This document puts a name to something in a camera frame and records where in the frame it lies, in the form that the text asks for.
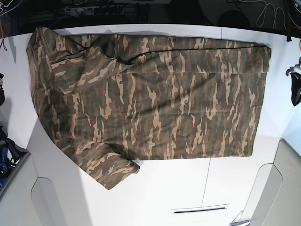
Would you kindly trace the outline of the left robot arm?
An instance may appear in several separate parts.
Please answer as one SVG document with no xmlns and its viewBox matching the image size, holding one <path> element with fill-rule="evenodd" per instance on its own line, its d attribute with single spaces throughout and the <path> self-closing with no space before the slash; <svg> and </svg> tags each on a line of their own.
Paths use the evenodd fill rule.
<svg viewBox="0 0 301 226">
<path fill-rule="evenodd" d="M 292 40 L 293 35 L 301 38 L 301 1 L 284 0 L 286 18 L 286 41 Z M 301 58 L 298 64 L 286 71 L 286 76 L 291 76 L 291 102 L 297 106 L 301 102 Z"/>
</svg>

